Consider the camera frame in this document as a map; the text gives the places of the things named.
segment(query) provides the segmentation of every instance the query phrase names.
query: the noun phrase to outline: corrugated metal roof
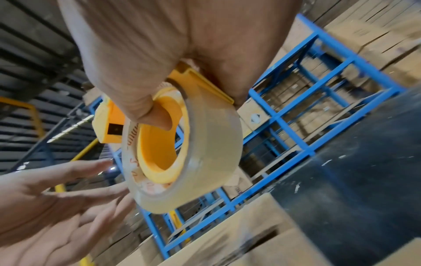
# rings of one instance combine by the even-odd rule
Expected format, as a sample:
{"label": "corrugated metal roof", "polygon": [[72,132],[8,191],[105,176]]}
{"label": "corrugated metal roof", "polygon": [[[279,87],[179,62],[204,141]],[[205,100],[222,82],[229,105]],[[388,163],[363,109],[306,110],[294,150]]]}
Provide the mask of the corrugated metal roof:
{"label": "corrugated metal roof", "polygon": [[[86,81],[78,49],[55,1],[0,2],[0,96],[34,105],[48,132],[81,103],[85,93],[81,84]],[[1,103],[0,107],[1,174],[22,158],[39,137],[28,110]],[[82,113],[62,130],[86,117],[88,110]],[[55,162],[63,163],[94,138],[88,121],[49,143],[49,148]],[[28,161],[26,169],[46,165],[44,151],[37,151]]]}

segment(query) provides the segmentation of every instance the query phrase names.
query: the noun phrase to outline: transparent tape roll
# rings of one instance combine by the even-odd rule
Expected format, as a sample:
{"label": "transparent tape roll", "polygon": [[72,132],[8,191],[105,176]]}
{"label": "transparent tape roll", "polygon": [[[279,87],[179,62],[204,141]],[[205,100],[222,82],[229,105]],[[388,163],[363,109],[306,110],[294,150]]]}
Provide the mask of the transparent tape roll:
{"label": "transparent tape roll", "polygon": [[[126,118],[123,171],[135,201],[152,213],[167,213],[221,187],[238,166],[243,149],[239,116],[229,101],[189,68],[179,69],[154,100],[171,115],[163,131]],[[175,133],[184,141],[178,154]]]}

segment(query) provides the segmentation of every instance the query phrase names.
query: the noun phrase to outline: black surface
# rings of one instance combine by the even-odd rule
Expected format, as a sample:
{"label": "black surface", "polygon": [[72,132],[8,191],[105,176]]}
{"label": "black surface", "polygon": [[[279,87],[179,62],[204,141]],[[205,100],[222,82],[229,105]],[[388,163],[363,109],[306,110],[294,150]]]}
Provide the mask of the black surface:
{"label": "black surface", "polygon": [[331,140],[272,195],[334,265],[368,266],[421,235],[420,175],[413,91]]}

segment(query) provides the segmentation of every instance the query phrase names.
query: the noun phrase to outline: blue metal rack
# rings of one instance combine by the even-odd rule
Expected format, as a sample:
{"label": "blue metal rack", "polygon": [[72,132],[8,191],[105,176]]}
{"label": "blue metal rack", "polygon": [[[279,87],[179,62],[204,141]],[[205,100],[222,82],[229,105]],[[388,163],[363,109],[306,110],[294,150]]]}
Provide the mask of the blue metal rack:
{"label": "blue metal rack", "polygon": [[[263,108],[263,110],[271,116],[271,118],[268,122],[261,125],[258,129],[254,130],[243,140],[243,144],[246,145],[247,143],[255,139],[257,136],[259,136],[261,133],[267,131],[278,142],[279,146],[282,147],[284,151],[279,151],[271,143],[264,142],[264,144],[275,154],[277,158],[284,158],[287,154],[290,156],[290,158],[288,160],[282,160],[283,164],[280,167],[273,170],[270,174],[262,175],[262,180],[257,182],[254,186],[243,192],[241,195],[239,195],[232,201],[230,201],[230,199],[227,197],[227,195],[223,192],[222,189],[218,189],[216,192],[219,194],[220,198],[223,199],[225,204],[222,207],[215,208],[213,210],[213,213],[209,213],[209,215],[206,218],[203,218],[203,220],[201,220],[197,225],[187,227],[187,231],[183,235],[174,237],[167,244],[165,244],[165,241],[163,240],[156,224],[152,220],[150,213],[145,210],[142,210],[145,216],[145,220],[148,226],[150,227],[154,239],[156,240],[157,245],[165,259],[169,258],[171,250],[180,246],[186,239],[192,237],[194,234],[204,229],[210,223],[216,221],[217,219],[220,219],[226,213],[230,211],[235,211],[237,205],[241,205],[242,203],[244,203],[244,201],[247,200],[249,197],[259,192],[263,187],[267,186],[274,179],[278,178],[286,171],[292,169],[296,164],[298,164],[305,158],[309,156],[314,156],[318,148],[323,146],[326,142],[328,142],[330,139],[335,137],[337,134],[339,134],[355,122],[362,119],[366,114],[368,114],[371,110],[377,107],[380,103],[382,103],[389,97],[392,97],[396,94],[405,91],[404,88],[397,85],[387,75],[383,74],[375,67],[370,65],[368,62],[360,58],[358,55],[347,49],[344,45],[333,39],[322,29],[315,26],[304,16],[299,14],[298,18],[304,23],[306,23],[313,31],[313,33],[302,43],[300,43],[297,47],[295,47],[292,51],[290,51],[287,55],[285,55],[280,61],[274,64],[273,67],[271,67],[265,73],[263,73],[263,75],[256,82],[256,85],[259,84],[261,81],[264,81],[265,79],[271,79],[271,82],[269,82],[269,84],[265,88],[263,88],[260,92],[256,92],[254,89],[251,89],[249,91],[249,97],[253,98]],[[325,45],[329,46],[333,51],[335,51],[338,55],[342,56],[345,59],[344,62],[335,63],[330,59],[325,59],[325,57],[323,56],[323,52],[321,52],[320,48],[315,44],[316,40],[323,42]],[[331,72],[319,80],[301,65],[301,61],[306,55],[319,57],[331,69]],[[350,104],[336,93],[336,89],[342,84],[346,83],[346,81],[342,81],[332,88],[330,88],[326,84],[335,76],[341,75],[342,71],[350,64],[353,64],[361,72],[365,73],[368,77],[376,81],[385,89],[362,99],[359,102],[360,108],[358,110],[350,109],[348,111],[349,116],[347,118],[332,123],[326,128],[327,132],[323,136],[321,136],[313,143],[308,144],[305,140],[300,138],[297,135],[297,133],[288,125],[288,123],[283,119],[283,116],[286,115],[298,104],[308,99],[309,96],[313,95],[317,91],[323,91],[325,93],[323,97],[330,97],[331,99],[336,101],[340,106],[344,108],[349,107]],[[288,77],[288,75],[290,75],[293,71],[298,71],[304,77],[309,79],[313,83],[313,86],[311,86],[303,94],[294,99],[282,110],[276,112],[261,98],[261,96],[263,96],[265,93],[274,88],[277,84],[282,82],[282,80]],[[277,124],[281,130],[287,133],[289,137],[296,143],[296,148],[293,152],[291,152],[291,149],[279,138],[277,133],[271,128],[271,126],[275,124]],[[177,133],[180,137],[180,140],[175,144],[176,148],[179,147],[183,141],[182,132],[177,131]],[[120,152],[115,152],[114,158],[117,162],[118,168],[122,170]],[[206,195],[205,198],[207,201],[210,202],[210,204],[212,204],[215,201],[212,194]],[[170,230],[171,232],[176,231],[173,227],[170,227]]]}

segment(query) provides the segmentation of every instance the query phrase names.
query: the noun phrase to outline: skin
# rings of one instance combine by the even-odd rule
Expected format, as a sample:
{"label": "skin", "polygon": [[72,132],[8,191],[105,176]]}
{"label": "skin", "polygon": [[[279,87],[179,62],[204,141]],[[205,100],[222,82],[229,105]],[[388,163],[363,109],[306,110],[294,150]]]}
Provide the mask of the skin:
{"label": "skin", "polygon": [[71,265],[114,232],[135,203],[124,183],[77,192],[43,192],[96,176],[110,160],[76,161],[0,178],[0,264]]}
{"label": "skin", "polygon": [[171,128],[151,94],[187,58],[240,107],[299,0],[59,0],[89,80],[135,122]]}

